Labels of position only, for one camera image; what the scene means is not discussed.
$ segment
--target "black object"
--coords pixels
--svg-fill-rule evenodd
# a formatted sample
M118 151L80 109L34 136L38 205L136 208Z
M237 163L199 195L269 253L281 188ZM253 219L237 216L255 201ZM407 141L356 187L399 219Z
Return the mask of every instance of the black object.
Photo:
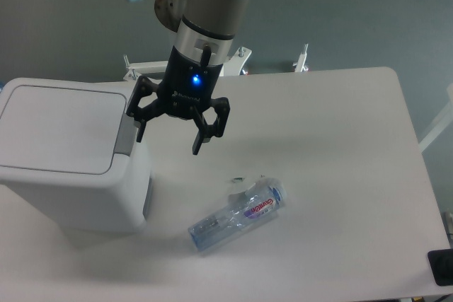
M138 123L137 142L142 141L147 122L166 113L183 120L194 120L198 135L192 153L198 154L202 143L211 137L222 137L229 116L228 98L211 99L222 65L209 65L211 48L203 48L200 63L184 57L175 47L171 52L164 79L157 85L146 76L140 76L129 100L126 114ZM157 99L141 108L143 97L157 94ZM215 122L209 125L203 112L214 108Z
M438 286L453 285L453 249L430 251L428 259L436 284Z

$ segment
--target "white table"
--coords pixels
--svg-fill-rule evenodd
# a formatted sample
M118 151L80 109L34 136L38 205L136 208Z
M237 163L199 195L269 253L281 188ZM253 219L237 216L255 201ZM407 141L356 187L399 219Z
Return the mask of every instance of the white table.
M0 301L365 301L440 295L447 248L396 74L357 69L231 77L221 139L192 156L193 122L148 124L157 179L147 229L62 230L0 187ZM186 231L231 179L281 179L278 217L199 255Z

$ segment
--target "gray floor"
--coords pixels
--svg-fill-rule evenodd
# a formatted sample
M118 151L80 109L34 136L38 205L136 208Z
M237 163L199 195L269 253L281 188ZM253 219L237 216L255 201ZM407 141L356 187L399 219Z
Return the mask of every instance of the gray floor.
M0 0L0 81L40 77L119 81L122 55L164 60L170 43L154 1ZM389 66L417 134L453 83L453 0L251 0L234 48L252 73L290 71L304 42L311 70ZM453 210L453 129L425 160L440 210Z

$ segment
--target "clear plastic bottle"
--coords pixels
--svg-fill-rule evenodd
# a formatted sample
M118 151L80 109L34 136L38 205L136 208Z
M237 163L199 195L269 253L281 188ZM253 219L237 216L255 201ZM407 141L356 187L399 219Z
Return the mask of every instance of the clear plastic bottle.
M263 178L242 197L191 226L188 231L199 251L272 214L282 206L286 192L275 178Z

